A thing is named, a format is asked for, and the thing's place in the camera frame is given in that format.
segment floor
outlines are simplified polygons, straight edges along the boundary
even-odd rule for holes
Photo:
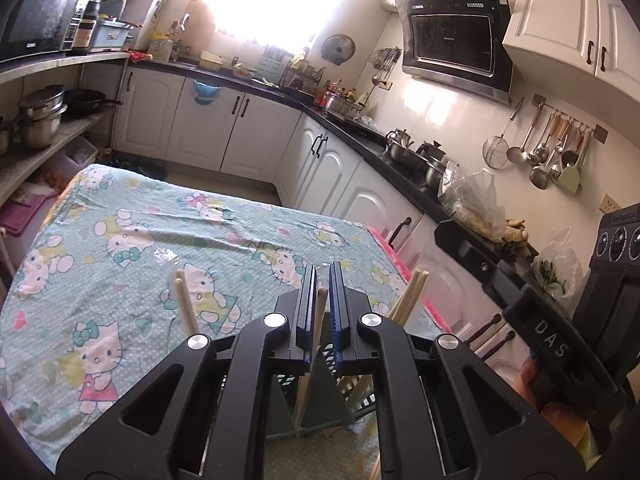
[[[203,191],[229,196],[239,196],[240,198],[253,200],[254,202],[281,205],[280,197],[278,197],[278,194],[275,191],[255,189],[253,187],[246,186],[245,184],[219,182],[183,173],[169,173],[167,182],[175,184],[176,186],[189,187],[191,189],[201,189]]]

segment lower cabinet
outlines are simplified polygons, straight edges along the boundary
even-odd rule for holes
[[[306,176],[317,161],[315,148],[325,130],[308,115],[298,121],[276,173],[276,189],[284,207],[294,208]]]
[[[364,162],[356,169],[335,208],[324,214],[363,223],[374,228],[383,238],[389,238],[409,217],[410,224],[400,229],[393,242],[396,250],[407,240],[422,217],[391,184]]]
[[[361,158],[334,134],[325,132],[316,144],[311,167],[297,196],[296,209],[330,215]]]
[[[165,158],[184,77],[130,68],[124,79],[114,148],[135,155]]]
[[[398,250],[398,256],[410,271],[429,272],[424,287],[425,296],[442,316],[451,333],[464,341],[495,314],[500,314],[501,310],[484,293],[480,282],[436,245],[433,237],[435,229],[436,223],[423,216]],[[501,320],[490,327],[472,343],[471,348],[478,348],[486,342],[504,323]]]
[[[302,113],[250,94],[240,101],[238,111],[221,171],[273,183]]]
[[[524,361],[530,355],[529,347],[515,333],[511,325],[505,324],[489,341],[476,350],[476,354],[484,358],[485,355],[492,352],[492,349],[496,348],[496,345],[501,343],[504,344],[498,351],[488,357],[485,362],[494,372],[511,384],[522,368]]]
[[[198,102],[194,83],[189,78],[184,82],[166,160],[220,171],[244,93],[221,88],[213,101]]]

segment shelf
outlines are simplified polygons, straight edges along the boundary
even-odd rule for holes
[[[129,52],[98,52],[86,56],[65,56],[64,54],[42,54],[0,63],[0,84],[36,72],[43,72],[60,66],[78,65],[109,59],[125,59]]]
[[[39,152],[14,143],[9,153],[0,157],[0,205],[47,159],[100,120],[112,116],[115,110],[113,107],[105,108],[81,119],[62,121],[52,145]]]

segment hand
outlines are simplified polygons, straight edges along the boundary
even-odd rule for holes
[[[513,389],[518,392],[531,406],[537,409],[536,396],[529,383],[536,376],[538,369],[531,358],[527,358],[522,365],[520,373],[513,380]],[[550,402],[540,412],[546,421],[551,424],[558,433],[565,437],[574,447],[578,445],[584,432],[587,430],[587,421],[571,406],[562,402]]]

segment pink dress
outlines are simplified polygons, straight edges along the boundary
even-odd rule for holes
[[[103,390],[95,389],[95,379],[91,374],[84,376],[84,385],[80,392],[80,398],[78,400],[92,400],[94,402],[102,401],[116,401],[118,400],[118,393],[113,381],[109,380],[109,384]]]

